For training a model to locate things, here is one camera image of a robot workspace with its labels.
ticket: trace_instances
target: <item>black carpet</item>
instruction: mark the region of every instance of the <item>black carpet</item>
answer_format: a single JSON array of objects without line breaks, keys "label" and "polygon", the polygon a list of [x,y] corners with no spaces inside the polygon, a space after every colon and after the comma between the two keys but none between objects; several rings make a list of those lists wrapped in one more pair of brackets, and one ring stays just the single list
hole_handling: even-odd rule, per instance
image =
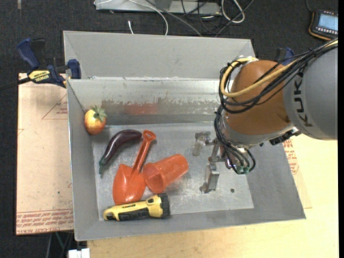
[{"label": "black carpet", "polygon": [[[18,0],[0,0],[0,87],[28,71],[16,51],[17,43],[27,37],[44,38],[47,58],[56,58],[60,66],[64,64],[64,30],[130,33],[130,20],[137,34],[164,34],[163,20],[156,13],[101,13],[93,1],[21,0],[20,10]],[[338,11],[338,1],[309,0],[309,4],[312,9]],[[195,35],[180,21],[166,18],[170,35]],[[197,18],[183,18],[205,37],[213,37]],[[230,25],[219,37],[251,39],[259,59],[273,60],[277,47],[301,53],[323,43],[308,34],[310,20],[306,0],[255,0],[246,11],[246,20]],[[0,257],[45,257],[50,234],[15,235],[17,99],[17,88],[0,92]],[[57,244],[52,236],[51,257],[60,256]]]}]

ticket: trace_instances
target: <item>cardboard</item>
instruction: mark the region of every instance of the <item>cardboard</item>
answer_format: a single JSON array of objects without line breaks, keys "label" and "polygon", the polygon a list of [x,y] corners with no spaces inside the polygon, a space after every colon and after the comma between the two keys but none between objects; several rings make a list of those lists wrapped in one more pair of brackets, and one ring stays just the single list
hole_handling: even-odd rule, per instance
[{"label": "cardboard", "polygon": [[67,91],[32,82],[18,89],[16,234],[72,230]]}]

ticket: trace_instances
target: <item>metal bracket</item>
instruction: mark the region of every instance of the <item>metal bracket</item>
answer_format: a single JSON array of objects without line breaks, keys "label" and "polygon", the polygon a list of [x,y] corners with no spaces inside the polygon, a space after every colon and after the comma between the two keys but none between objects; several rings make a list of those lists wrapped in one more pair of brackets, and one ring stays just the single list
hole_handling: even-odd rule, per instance
[{"label": "metal bracket", "polygon": [[220,171],[217,169],[216,164],[210,163],[205,169],[205,182],[199,188],[203,193],[209,193],[210,191],[215,191],[217,187],[217,181],[220,176]]}]

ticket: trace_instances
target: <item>plastic shovel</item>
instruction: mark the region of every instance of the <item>plastic shovel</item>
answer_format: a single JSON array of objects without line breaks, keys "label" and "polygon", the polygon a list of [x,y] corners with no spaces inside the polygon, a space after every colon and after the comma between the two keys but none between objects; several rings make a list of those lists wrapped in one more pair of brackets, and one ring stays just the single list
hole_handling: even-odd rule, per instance
[{"label": "plastic shovel", "polygon": [[149,130],[144,130],[142,135],[144,140],[133,167],[120,164],[114,177],[112,195],[116,205],[137,202],[145,192],[146,182],[140,171],[149,145],[156,138],[156,135]]}]

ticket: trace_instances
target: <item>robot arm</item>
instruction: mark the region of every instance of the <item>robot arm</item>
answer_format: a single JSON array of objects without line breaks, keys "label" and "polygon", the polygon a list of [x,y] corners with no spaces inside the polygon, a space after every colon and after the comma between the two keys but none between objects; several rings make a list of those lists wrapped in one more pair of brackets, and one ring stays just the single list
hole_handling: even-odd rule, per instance
[{"label": "robot arm", "polygon": [[214,121],[219,161],[245,174],[255,167],[249,149],[265,141],[300,133],[337,139],[337,65],[338,39],[281,62],[239,58],[228,64]]}]

